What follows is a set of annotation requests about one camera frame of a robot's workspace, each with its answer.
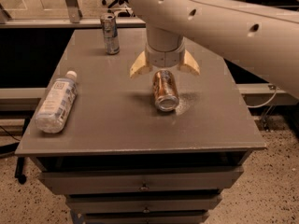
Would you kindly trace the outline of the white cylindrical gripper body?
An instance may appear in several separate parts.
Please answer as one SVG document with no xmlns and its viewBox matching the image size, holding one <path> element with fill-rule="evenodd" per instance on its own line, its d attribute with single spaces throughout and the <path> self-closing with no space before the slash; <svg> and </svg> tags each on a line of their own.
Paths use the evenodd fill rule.
<svg viewBox="0 0 299 224">
<path fill-rule="evenodd" d="M 154 26 L 146 27 L 146 62 L 159 68 L 179 65 L 184 60 L 185 46 L 182 35 Z"/>
</svg>

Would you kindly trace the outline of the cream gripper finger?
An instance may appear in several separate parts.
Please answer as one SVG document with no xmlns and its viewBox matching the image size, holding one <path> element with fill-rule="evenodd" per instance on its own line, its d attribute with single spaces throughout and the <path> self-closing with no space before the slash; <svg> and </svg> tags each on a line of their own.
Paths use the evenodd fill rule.
<svg viewBox="0 0 299 224">
<path fill-rule="evenodd" d="M 186 50 L 183 60 L 178 64 L 178 70 L 184 73 L 190 73 L 194 76 L 200 75 L 200 67 L 198 62 L 193 56 Z"/>
<path fill-rule="evenodd" d="M 142 51 L 134 61 L 130 68 L 130 78 L 136 78 L 146 75 L 152 71 L 152 65 L 146 57 L 146 53 Z"/>
</svg>

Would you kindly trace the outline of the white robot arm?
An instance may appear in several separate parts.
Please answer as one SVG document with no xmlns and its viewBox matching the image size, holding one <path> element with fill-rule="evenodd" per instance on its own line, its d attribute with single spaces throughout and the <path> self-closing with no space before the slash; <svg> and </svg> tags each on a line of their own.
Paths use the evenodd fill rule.
<svg viewBox="0 0 299 224">
<path fill-rule="evenodd" d="M 176 49 L 184 36 L 299 98 L 296 12 L 233 0 L 129 0 L 148 46 Z"/>
</svg>

